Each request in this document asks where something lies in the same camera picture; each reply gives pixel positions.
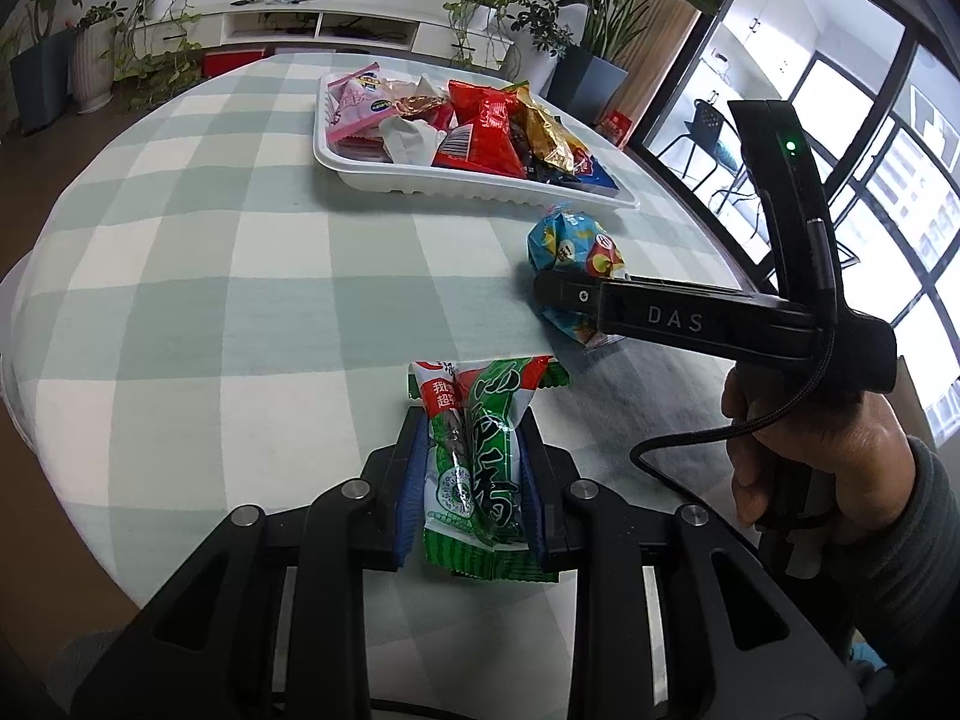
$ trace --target gray plant pot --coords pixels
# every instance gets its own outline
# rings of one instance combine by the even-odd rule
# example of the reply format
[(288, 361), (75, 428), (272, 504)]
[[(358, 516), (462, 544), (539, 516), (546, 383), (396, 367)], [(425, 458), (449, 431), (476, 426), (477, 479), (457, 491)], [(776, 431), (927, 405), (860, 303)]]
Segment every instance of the gray plant pot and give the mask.
[(74, 30), (65, 29), (11, 60), (16, 107), (24, 132), (46, 127), (64, 112), (73, 41)]
[(626, 77), (627, 71), (579, 46), (571, 46), (557, 63), (546, 98), (574, 119), (596, 124)]

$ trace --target gray sleeve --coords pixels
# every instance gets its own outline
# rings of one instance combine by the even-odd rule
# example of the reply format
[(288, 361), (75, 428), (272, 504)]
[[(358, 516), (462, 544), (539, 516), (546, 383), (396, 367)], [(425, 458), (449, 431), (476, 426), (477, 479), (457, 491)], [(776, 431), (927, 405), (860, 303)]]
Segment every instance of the gray sleeve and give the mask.
[(877, 653), (902, 672), (960, 584), (960, 514), (947, 471), (911, 437), (917, 464), (901, 518), (850, 546), (832, 546), (824, 565), (853, 606), (853, 620)]

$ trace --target screw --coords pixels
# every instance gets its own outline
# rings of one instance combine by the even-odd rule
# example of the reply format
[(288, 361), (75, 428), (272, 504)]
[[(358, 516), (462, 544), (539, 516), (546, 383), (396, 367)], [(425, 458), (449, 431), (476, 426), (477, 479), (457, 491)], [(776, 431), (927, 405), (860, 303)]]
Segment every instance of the screw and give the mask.
[(689, 506), (683, 507), (683, 510), (680, 512), (680, 516), (695, 528), (699, 528), (701, 525), (706, 525), (707, 520), (710, 519), (710, 515), (707, 514), (707, 510), (695, 503), (691, 503)]
[(570, 485), (570, 493), (582, 501), (589, 501), (590, 498), (597, 497), (597, 493), (600, 493), (600, 488), (597, 487), (596, 482), (592, 482), (589, 479), (578, 479)]
[(240, 528), (253, 525), (260, 519), (260, 509), (256, 506), (240, 506), (230, 513), (230, 522)]
[(370, 493), (370, 483), (363, 479), (352, 479), (349, 482), (344, 482), (344, 485), (340, 488), (340, 495), (352, 501), (366, 498), (368, 493)]

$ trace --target white tv cabinet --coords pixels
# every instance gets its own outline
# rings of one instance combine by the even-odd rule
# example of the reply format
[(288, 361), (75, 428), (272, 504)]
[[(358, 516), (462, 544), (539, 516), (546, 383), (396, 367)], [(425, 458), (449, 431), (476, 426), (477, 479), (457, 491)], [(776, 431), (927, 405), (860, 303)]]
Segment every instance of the white tv cabinet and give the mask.
[[(204, 49), (232, 46), (349, 46), (453, 59), (456, 34), (446, 15), (418, 13), (385, 5), (315, 0), (300, 4), (213, 4), (190, 6), (199, 15), (186, 23), (189, 39)], [(169, 20), (146, 22), (136, 36), (136, 50), (151, 55), (171, 50), (181, 28)], [(500, 35), (467, 30), (467, 49), (475, 65), (497, 70), (512, 41)]]

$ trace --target blue gripper pad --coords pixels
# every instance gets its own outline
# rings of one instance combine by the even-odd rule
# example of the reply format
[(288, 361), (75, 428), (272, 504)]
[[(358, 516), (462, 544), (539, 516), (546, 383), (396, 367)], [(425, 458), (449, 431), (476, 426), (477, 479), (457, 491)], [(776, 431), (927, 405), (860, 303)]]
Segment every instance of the blue gripper pad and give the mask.
[(394, 560), (403, 566), (407, 555), (414, 546), (414, 538), (424, 529), (424, 479), (426, 478), (426, 458), (430, 450), (430, 437), (427, 431), (426, 413), (416, 425), (410, 457), (407, 458), (407, 472), (400, 489), (400, 501), (397, 504), (397, 537), (394, 539)]
[(546, 563), (546, 539), (544, 538), (544, 506), (536, 491), (536, 479), (530, 469), (530, 456), (523, 433), (517, 430), (517, 443), (520, 446), (520, 515), (523, 520), (523, 533), (527, 538), (530, 551), (541, 567)]

